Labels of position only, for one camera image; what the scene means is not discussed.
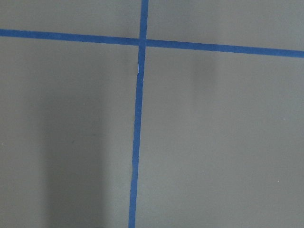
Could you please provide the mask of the long blue tape strip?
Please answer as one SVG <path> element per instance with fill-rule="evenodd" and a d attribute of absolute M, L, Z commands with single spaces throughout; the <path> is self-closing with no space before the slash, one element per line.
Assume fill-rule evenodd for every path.
<path fill-rule="evenodd" d="M 138 41 L 138 74 L 136 78 L 136 96 L 134 109 L 132 177 L 130 183 L 130 202 L 128 218 L 129 228 L 134 228 L 136 223 L 137 186 L 141 141 L 141 120 L 143 105 L 143 82 L 147 39 L 148 6 L 149 2 L 147 0 L 141 1 L 140 32 Z"/>

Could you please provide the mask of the crossing blue tape strip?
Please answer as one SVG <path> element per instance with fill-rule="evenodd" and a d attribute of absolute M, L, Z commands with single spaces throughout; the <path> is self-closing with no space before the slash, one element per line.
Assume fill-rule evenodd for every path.
<path fill-rule="evenodd" d="M 117 44 L 117 45 L 128 45 L 128 46 L 138 46 L 140 44 L 140 40 L 138 38 L 122 38 L 122 37 L 109 37 L 109 36 L 97 36 L 97 35 L 15 30 L 15 29 L 1 29 L 0 35 L 2 37 L 63 40 L 63 41 L 72 41 L 72 42 L 103 43 L 103 44 Z M 257 48 L 257 47 L 246 47 L 246 46 L 205 44 L 205 43 L 153 40 L 153 39 L 146 40 L 144 44 L 147 47 L 154 47 L 154 48 L 155 47 L 175 48 L 175 49 L 186 49 L 186 50 L 202 50 L 202 51 L 215 51 L 215 52 L 241 53 L 241 54 L 267 55 L 267 56 L 280 56 L 280 57 L 296 57 L 296 58 L 304 57 L 304 52 L 301 50 L 288 50 L 288 49 L 276 49 L 276 48 L 264 48 L 264 47 Z"/>

